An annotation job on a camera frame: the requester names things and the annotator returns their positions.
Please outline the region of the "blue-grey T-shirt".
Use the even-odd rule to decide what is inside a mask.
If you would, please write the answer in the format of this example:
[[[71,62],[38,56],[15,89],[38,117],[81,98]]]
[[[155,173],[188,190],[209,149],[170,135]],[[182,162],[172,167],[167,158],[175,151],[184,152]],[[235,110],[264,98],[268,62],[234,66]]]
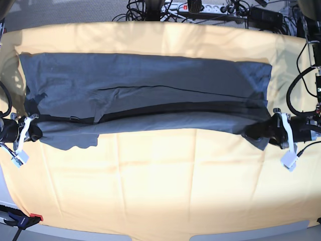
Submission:
[[[100,134],[203,129],[244,135],[270,119],[272,67],[251,61],[135,54],[20,55],[25,110],[40,141],[96,146]]]

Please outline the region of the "blue bar clamp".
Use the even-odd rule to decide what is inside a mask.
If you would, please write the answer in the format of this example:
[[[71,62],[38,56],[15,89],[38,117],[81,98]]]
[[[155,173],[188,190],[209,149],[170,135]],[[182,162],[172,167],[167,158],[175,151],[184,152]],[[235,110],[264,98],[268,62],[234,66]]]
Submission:
[[[13,238],[16,241],[23,230],[43,221],[43,217],[38,214],[24,214],[22,211],[1,205],[1,223],[10,227],[16,227],[18,230]]]

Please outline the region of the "yellow table cloth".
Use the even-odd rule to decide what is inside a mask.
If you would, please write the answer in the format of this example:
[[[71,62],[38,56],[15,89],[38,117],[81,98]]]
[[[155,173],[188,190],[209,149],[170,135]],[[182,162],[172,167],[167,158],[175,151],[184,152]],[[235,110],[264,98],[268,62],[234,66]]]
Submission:
[[[42,26],[2,37],[1,80],[21,111],[23,52],[130,53],[251,60],[272,65],[268,109],[287,111],[286,91],[309,66],[305,40],[239,28],[178,23],[85,23]],[[43,217],[42,227],[126,234],[133,240],[189,240],[320,217],[320,145],[296,169],[284,151],[258,150],[240,136],[206,130],[106,134],[98,145],[61,151],[24,145],[16,167],[1,151],[11,203]]]

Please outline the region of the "black power adapter box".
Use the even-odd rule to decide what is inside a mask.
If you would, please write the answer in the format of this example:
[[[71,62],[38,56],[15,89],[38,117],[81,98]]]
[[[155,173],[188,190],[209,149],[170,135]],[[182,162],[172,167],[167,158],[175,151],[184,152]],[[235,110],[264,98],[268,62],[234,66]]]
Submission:
[[[283,14],[253,7],[249,12],[249,20],[261,25],[280,27],[283,24]]]

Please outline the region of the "black pole base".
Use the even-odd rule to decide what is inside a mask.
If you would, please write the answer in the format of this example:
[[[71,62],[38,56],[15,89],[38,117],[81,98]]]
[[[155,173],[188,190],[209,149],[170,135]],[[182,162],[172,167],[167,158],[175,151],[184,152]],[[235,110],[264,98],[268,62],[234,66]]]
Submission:
[[[161,19],[161,9],[164,0],[144,0],[145,2],[145,21],[159,22]]]

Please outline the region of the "white power strip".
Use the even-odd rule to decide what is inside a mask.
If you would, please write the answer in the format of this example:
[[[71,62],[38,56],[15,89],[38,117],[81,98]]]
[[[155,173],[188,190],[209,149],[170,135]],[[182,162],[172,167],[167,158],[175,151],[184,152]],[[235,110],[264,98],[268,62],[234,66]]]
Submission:
[[[165,5],[162,7],[162,13],[203,18],[219,16],[242,17],[245,11],[240,10],[240,12],[237,13],[233,5],[227,7],[225,5],[202,4],[200,12],[193,14],[189,12],[188,3],[165,1]]]

